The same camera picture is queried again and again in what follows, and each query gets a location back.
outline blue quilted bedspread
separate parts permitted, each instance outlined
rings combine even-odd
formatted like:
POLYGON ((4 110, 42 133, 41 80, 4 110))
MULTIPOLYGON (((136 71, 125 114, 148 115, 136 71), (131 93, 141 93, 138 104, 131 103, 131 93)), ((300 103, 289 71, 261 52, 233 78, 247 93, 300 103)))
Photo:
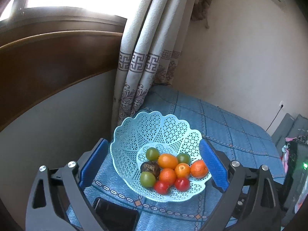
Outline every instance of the blue quilted bedspread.
MULTIPOLYGON (((213 146, 223 151, 230 160, 243 166, 258 168, 268 165, 275 181, 283 183, 284 170, 271 137, 258 125, 219 107, 187 96, 167 86, 154 86, 145 98, 140 111, 160 111, 174 114, 198 129, 213 146)), ((115 172, 110 154, 98 171, 92 186, 84 190, 91 204, 102 197, 116 204, 137 209, 140 219, 136 231, 198 231, 207 221, 221 197, 211 180, 199 195, 182 203, 157 203, 139 196, 115 172)), ((71 208, 67 211, 73 224, 79 225, 71 208)), ((231 218, 228 225, 234 224, 231 218)))

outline gray headboard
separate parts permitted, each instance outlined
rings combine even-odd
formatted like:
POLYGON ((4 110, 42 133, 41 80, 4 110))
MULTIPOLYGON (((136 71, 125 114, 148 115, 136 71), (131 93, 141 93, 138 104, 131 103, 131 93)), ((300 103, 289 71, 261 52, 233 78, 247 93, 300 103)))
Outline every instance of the gray headboard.
POLYGON ((298 115, 294 119, 290 114, 285 114, 278 128, 272 135, 278 153, 282 154, 281 148, 285 145, 286 137, 308 136, 308 119, 298 115))

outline black phone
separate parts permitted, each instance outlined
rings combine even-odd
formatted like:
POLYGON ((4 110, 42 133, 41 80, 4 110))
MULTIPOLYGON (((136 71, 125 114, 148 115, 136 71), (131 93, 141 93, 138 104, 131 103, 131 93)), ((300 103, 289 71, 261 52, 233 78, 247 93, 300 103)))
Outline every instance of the black phone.
POLYGON ((137 226, 137 210, 122 207, 101 197, 95 199, 93 207, 109 231, 134 231, 137 226))

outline dark brown fruit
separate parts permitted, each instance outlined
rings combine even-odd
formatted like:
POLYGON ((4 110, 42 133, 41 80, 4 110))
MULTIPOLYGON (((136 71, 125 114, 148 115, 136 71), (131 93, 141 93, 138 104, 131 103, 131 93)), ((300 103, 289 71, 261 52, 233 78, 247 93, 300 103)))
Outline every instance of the dark brown fruit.
POLYGON ((157 178, 161 172, 161 168, 156 162, 146 161, 141 164, 140 171, 150 172, 157 178))

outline light blue plastic basket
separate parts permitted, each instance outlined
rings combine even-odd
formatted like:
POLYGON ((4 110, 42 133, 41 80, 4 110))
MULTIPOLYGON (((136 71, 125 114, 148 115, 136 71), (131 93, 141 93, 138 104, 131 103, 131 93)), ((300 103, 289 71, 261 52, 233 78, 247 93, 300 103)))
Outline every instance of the light blue plastic basket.
POLYGON ((205 189, 205 182, 211 178, 208 173, 202 179, 190 177, 190 189, 179 192, 175 187, 167 195, 160 195, 153 189, 146 189, 139 182, 140 166, 147 161, 145 152, 156 147, 160 154, 178 155, 188 153, 191 163, 200 160, 198 130, 190 129, 189 123, 174 115, 163 116, 158 111, 140 112, 135 118, 126 118, 114 131, 110 152, 113 166, 119 176, 136 193, 158 202, 185 201, 205 189))

